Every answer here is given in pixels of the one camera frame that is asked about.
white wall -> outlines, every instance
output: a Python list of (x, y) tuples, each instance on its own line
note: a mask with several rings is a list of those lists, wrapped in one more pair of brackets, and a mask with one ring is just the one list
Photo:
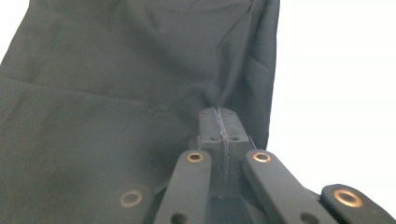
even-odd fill
[[(0, 60), (28, 0), (0, 1)], [(268, 150), (396, 217), (396, 1), (282, 0)]]

brass grommet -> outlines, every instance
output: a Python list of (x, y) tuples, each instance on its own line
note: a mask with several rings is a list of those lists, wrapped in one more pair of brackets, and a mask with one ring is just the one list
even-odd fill
[(338, 202), (349, 207), (361, 207), (363, 205), (361, 198), (348, 189), (335, 190), (334, 197), (338, 200)]
[(187, 160), (190, 162), (200, 162), (204, 160), (204, 155), (199, 152), (192, 152), (187, 156)]
[(122, 207), (135, 207), (138, 204), (140, 204), (142, 202), (142, 200), (143, 200), (142, 193), (139, 190), (134, 189), (134, 190), (124, 193), (120, 197), (120, 204)]
[(259, 162), (269, 162), (271, 160), (271, 156), (263, 152), (258, 152), (254, 154), (253, 158), (255, 161)]

black cloth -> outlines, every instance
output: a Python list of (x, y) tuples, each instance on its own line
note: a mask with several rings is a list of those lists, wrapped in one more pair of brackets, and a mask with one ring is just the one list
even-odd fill
[(31, 0), (0, 67), (0, 223), (134, 223), (109, 195), (165, 182), (207, 107), (266, 148), (278, 8)]

dark fabric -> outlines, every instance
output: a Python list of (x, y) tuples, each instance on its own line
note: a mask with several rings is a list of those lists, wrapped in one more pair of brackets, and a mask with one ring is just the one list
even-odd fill
[(210, 106), (265, 148), (278, 7), (31, 0), (0, 67), (0, 223), (131, 223), (109, 195), (166, 181)]

white background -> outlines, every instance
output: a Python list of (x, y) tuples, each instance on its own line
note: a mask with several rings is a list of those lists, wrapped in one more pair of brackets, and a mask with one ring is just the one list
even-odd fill
[[(0, 0), (0, 60), (28, 7)], [(283, 0), (268, 150), (396, 217), (396, 1)]]

